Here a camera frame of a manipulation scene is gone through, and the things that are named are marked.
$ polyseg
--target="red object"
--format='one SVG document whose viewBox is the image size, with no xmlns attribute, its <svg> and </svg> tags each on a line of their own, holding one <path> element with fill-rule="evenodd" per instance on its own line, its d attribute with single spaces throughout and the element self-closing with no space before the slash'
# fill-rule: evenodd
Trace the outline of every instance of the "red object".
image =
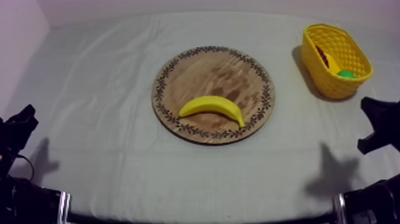
<svg viewBox="0 0 400 224">
<path fill-rule="evenodd" d="M 318 53 L 320 53 L 322 60 L 325 62 L 326 67 L 329 68 L 328 59 L 326 58 L 324 51 L 317 45 L 315 47 L 317 48 Z"/>
</svg>

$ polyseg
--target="toy fruit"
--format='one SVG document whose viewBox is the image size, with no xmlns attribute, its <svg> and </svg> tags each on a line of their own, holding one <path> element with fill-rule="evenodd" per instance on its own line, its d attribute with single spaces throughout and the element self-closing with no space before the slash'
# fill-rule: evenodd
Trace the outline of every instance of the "toy fruit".
<svg viewBox="0 0 400 224">
<path fill-rule="evenodd" d="M 202 96 L 187 102 L 179 111 L 179 117 L 186 117 L 192 114 L 212 111 L 226 115 L 237 121 L 239 127 L 244 127 L 240 108 L 231 100 L 218 96 Z"/>
<path fill-rule="evenodd" d="M 355 77 L 353 72 L 351 72 L 349 70 L 342 70 L 342 71 L 338 72 L 337 75 L 345 77 L 345 78 L 354 78 Z"/>
<path fill-rule="evenodd" d="M 340 72 L 340 67 L 337 64 L 336 60 L 330 54 L 325 54 L 325 55 L 330 65 L 329 71 L 333 74 L 337 74 L 338 72 Z"/>
<path fill-rule="evenodd" d="M 322 60 L 324 61 L 326 67 L 329 68 L 329 62 L 328 62 L 328 59 L 325 56 L 324 51 L 317 45 L 315 46 L 315 48 L 317 49 L 318 53 L 320 54 L 320 56 L 321 56 Z"/>
</svg>

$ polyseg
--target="green ball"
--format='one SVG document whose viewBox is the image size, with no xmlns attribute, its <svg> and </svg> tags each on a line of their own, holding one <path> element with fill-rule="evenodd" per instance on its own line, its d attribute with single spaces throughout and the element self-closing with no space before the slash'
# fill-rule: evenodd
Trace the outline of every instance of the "green ball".
<svg viewBox="0 0 400 224">
<path fill-rule="evenodd" d="M 349 70 L 342 70 L 337 75 L 345 77 L 345 78 L 355 78 L 353 72 Z"/>
</svg>

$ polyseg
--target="white wall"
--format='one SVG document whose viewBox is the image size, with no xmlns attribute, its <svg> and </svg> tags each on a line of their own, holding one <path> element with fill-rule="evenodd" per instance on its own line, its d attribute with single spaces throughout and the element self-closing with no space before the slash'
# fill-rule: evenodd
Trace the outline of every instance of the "white wall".
<svg viewBox="0 0 400 224">
<path fill-rule="evenodd" d="M 39 0 L 52 26 L 138 13 L 253 11 L 400 32 L 400 0 Z"/>
<path fill-rule="evenodd" d="M 48 31 L 36 1 L 0 0 L 0 116 Z"/>
</svg>

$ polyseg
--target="gray bed sheet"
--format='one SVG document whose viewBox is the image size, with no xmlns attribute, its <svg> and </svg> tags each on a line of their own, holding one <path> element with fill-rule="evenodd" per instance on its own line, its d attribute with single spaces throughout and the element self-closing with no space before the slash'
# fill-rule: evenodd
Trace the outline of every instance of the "gray bed sheet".
<svg viewBox="0 0 400 224">
<path fill-rule="evenodd" d="M 346 29 L 374 67 L 357 94 L 321 97 L 299 60 L 302 29 Z M 53 29 L 32 58 L 7 115 L 33 104 L 40 121 L 22 153 L 35 182 L 73 195 L 74 212 L 118 220 L 241 222 L 330 210 L 331 196 L 400 172 L 391 146 L 362 156 L 372 132 L 364 96 L 400 98 L 400 35 L 332 21 L 257 13 L 139 15 Z M 171 57 L 228 46 L 269 72 L 267 123 L 235 144 L 176 138 L 155 117 L 151 89 Z M 15 175 L 29 175 L 18 162 Z"/>
</svg>

